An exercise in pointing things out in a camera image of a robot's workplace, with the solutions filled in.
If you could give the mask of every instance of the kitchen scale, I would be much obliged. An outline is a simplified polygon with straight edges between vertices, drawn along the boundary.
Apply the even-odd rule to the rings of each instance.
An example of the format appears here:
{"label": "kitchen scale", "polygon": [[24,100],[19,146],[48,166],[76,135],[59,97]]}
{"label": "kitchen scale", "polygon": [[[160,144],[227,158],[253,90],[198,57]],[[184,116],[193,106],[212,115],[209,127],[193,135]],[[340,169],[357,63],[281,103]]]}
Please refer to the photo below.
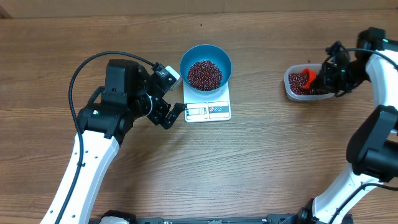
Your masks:
{"label": "kitchen scale", "polygon": [[193,91],[186,83],[184,88],[185,121],[187,123],[229,121],[231,119],[231,102],[226,83],[219,91],[203,95]]}

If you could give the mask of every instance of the clear plastic container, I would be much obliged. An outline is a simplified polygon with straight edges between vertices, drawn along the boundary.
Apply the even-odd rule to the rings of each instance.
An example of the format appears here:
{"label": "clear plastic container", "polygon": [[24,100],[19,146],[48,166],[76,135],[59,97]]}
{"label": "clear plastic container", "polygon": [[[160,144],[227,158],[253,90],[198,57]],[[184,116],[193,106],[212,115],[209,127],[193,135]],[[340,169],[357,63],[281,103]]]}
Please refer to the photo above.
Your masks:
{"label": "clear plastic container", "polygon": [[294,65],[291,66],[285,73],[285,89],[287,98],[292,101],[312,101],[312,100],[323,100],[334,96],[334,93],[322,94],[322,95],[297,95],[290,89],[289,74],[290,73],[300,73],[304,69],[308,68],[318,73],[321,70],[322,64],[304,64],[304,65]]}

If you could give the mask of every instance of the wall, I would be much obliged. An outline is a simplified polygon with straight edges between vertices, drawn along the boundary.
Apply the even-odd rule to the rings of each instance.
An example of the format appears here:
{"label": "wall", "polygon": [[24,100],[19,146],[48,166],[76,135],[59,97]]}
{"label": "wall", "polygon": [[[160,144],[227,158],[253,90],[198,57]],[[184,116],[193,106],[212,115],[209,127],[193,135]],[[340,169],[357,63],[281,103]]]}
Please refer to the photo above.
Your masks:
{"label": "wall", "polygon": [[397,0],[0,0],[6,17],[395,9]]}

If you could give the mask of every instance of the container of beans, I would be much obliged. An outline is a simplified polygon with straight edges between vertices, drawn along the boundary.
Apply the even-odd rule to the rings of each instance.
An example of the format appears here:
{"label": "container of beans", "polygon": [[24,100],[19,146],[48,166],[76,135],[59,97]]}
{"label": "container of beans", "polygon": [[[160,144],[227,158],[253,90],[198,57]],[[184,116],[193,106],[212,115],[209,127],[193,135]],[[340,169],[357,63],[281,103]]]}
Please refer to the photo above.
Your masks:
{"label": "container of beans", "polygon": [[210,95],[222,90],[231,78],[232,61],[217,46],[197,45],[182,57],[180,73],[190,89],[202,95]]}
{"label": "container of beans", "polygon": [[301,91],[307,80],[308,75],[303,74],[303,70],[308,68],[318,73],[321,70],[322,64],[304,64],[294,65],[290,67],[285,73],[285,89],[287,98],[292,101],[312,101],[323,100],[334,96],[334,93],[326,93],[321,90]]}

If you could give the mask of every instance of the scoop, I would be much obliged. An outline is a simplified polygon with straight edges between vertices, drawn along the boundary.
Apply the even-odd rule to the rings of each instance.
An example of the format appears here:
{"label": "scoop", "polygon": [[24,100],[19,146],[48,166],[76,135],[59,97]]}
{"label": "scoop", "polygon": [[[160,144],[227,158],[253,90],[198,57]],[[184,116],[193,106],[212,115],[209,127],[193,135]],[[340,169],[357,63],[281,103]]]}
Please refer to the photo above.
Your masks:
{"label": "scoop", "polygon": [[316,74],[313,70],[308,69],[308,68],[304,69],[304,70],[302,71],[302,73],[308,74],[308,81],[307,81],[307,83],[305,84],[305,86],[301,87],[301,89],[303,89],[303,90],[309,90],[310,87],[311,87],[311,82],[314,81],[314,80],[316,79],[317,74]]}

